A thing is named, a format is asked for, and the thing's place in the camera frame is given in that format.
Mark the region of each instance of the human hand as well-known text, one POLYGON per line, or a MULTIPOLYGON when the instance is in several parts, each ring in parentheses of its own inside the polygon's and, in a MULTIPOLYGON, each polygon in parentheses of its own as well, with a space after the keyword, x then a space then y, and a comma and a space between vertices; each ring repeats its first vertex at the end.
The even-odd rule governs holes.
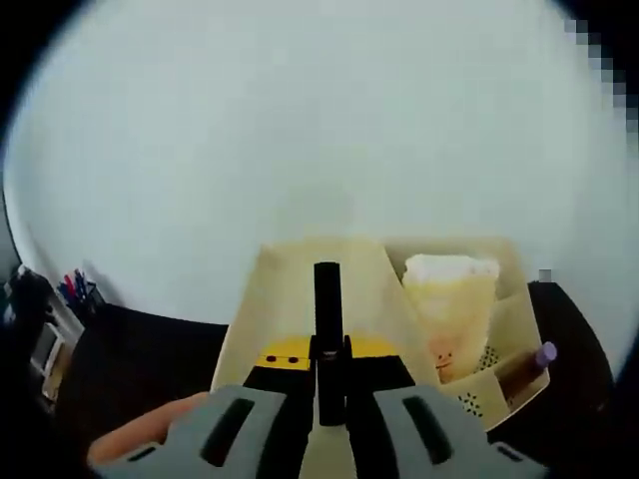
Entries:
POLYGON ((199 392, 168 402, 96 439, 87 454, 89 463, 105 464, 149 442, 164 443, 171 423, 201 404, 208 396, 208 392, 199 392))

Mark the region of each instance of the plastic organizer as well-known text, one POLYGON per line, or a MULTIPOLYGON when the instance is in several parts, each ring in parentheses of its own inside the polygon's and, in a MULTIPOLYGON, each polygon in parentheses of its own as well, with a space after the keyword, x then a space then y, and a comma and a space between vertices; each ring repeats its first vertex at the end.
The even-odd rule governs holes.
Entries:
POLYGON ((343 330, 383 336, 396 348, 417 383, 438 387, 482 421, 486 430, 515 414, 550 381, 548 373, 506 401, 495 368, 541 345, 525 276, 506 239, 319 238, 263 246, 222 347, 212 389, 244 382, 270 343, 315 330, 313 264, 341 264, 343 330), (400 278, 413 254, 467 254, 499 261, 500 276, 484 355, 475 372, 440 384, 427 333, 400 278))

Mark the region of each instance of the desk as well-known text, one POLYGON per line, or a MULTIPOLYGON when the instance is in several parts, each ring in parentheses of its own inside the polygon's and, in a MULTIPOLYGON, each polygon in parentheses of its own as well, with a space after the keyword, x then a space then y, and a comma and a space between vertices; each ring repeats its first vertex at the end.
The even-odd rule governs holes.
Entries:
MULTIPOLYGON (((550 386, 489 439, 546 464, 573 463, 605 441, 610 367, 561 287, 535 282, 529 291, 541 337, 554 341, 560 356, 550 386)), ((59 391, 58 427, 86 450, 97 437, 148 410, 208 390, 226 330, 106 306, 74 352, 59 391)))

